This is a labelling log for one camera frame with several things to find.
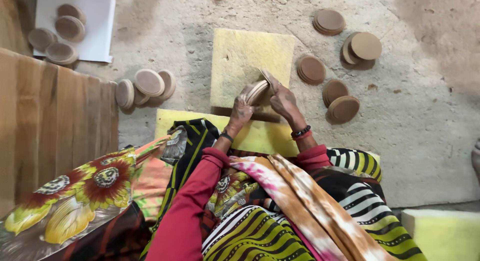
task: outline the hand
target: hand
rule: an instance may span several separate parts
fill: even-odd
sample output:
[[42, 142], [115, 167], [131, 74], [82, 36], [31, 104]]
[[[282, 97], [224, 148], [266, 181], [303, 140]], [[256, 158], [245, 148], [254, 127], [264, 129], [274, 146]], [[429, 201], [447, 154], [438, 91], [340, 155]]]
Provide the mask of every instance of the hand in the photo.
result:
[[230, 115], [230, 121], [226, 125], [224, 132], [226, 131], [231, 138], [235, 138], [245, 123], [250, 120], [255, 108], [251, 105], [247, 105], [246, 93], [249, 90], [245, 88], [239, 96], [235, 98], [233, 104], [232, 114]]
[[274, 95], [270, 98], [272, 109], [284, 117], [293, 131], [300, 131], [307, 127], [305, 119], [297, 107], [297, 99], [288, 88], [285, 88], [270, 72], [262, 70], [272, 86]]

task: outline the concrete floor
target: concrete floor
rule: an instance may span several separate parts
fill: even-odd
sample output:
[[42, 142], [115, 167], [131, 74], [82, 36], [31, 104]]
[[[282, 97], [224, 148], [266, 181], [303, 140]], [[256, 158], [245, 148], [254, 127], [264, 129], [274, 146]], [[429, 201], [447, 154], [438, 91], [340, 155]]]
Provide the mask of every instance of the concrete floor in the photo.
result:
[[[343, 14], [340, 35], [314, 30], [321, 8]], [[350, 123], [331, 126], [323, 85], [303, 83], [292, 66], [290, 86], [315, 139], [379, 154], [391, 207], [480, 199], [470, 162], [480, 137], [480, 0], [117, 0], [115, 15], [114, 62], [81, 62], [77, 71], [119, 81], [133, 80], [140, 68], [166, 68], [178, 80], [165, 103], [120, 114], [120, 146], [154, 138], [156, 108], [210, 112], [214, 28], [291, 34], [294, 62], [317, 56], [327, 80], [343, 80], [361, 102]], [[381, 39], [383, 53], [371, 69], [340, 62], [343, 40], [354, 31]]]

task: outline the sunflower print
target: sunflower print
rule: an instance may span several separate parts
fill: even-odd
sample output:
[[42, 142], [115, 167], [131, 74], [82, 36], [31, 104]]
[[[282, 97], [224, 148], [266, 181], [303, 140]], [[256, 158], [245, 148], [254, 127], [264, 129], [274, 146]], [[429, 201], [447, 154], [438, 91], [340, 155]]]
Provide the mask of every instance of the sunflower print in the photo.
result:
[[125, 208], [130, 204], [130, 179], [135, 171], [132, 154], [96, 161], [102, 166], [77, 191], [75, 198], [92, 211], [107, 209], [110, 205]]
[[85, 184], [85, 180], [91, 178], [94, 171], [94, 168], [83, 165], [46, 183], [10, 213], [5, 220], [5, 229], [18, 235], [32, 227], [49, 213], [52, 204], [73, 196], [77, 189]]
[[258, 188], [258, 183], [250, 182], [249, 179], [250, 176], [244, 172], [236, 172], [220, 179], [206, 209], [217, 217], [223, 217], [244, 205], [247, 202], [246, 194]]
[[129, 148], [107, 154], [46, 183], [6, 217], [5, 230], [17, 236], [48, 216], [44, 240], [61, 245], [87, 229], [95, 210], [127, 207], [134, 152]]

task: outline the black bracelet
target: black bracelet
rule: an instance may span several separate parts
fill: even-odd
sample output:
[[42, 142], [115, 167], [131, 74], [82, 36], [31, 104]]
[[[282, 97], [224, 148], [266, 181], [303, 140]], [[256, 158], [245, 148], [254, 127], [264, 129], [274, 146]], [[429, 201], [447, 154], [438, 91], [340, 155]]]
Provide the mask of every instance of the black bracelet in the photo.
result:
[[230, 142], [232, 142], [233, 144], [233, 138], [231, 136], [229, 136], [229, 134], [225, 131], [225, 133], [221, 133], [220, 136], [222, 137], [225, 137], [226, 139], [230, 140]]
[[297, 137], [299, 137], [299, 136], [302, 136], [302, 135], [304, 135], [306, 132], [310, 131], [310, 128], [311, 128], [310, 125], [307, 125], [307, 127], [306, 127], [305, 129], [301, 130], [301, 131], [292, 132], [292, 133], [291, 133], [291, 136], [292, 136], [293, 138], [297, 138]]

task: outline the yellow sponge board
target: yellow sponge board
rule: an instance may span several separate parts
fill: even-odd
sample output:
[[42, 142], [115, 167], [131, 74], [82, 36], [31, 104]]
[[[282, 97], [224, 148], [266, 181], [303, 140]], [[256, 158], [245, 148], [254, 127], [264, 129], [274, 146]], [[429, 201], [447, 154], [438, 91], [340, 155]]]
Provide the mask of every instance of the yellow sponge board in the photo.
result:
[[[230, 120], [229, 117], [224, 116], [166, 109], [157, 109], [156, 115], [155, 138], [165, 136], [175, 121], [206, 118], [222, 131]], [[287, 124], [251, 120], [237, 135], [232, 148], [263, 154], [279, 153], [284, 157], [294, 157], [298, 154], [298, 148], [290, 133], [290, 126]]]
[[429, 261], [480, 260], [480, 213], [403, 210], [402, 225]]
[[[266, 68], [288, 88], [295, 37], [228, 29], [215, 29], [213, 34], [212, 106], [233, 107], [243, 87], [259, 81], [258, 68]], [[260, 106], [260, 113], [276, 115], [267, 96]]]

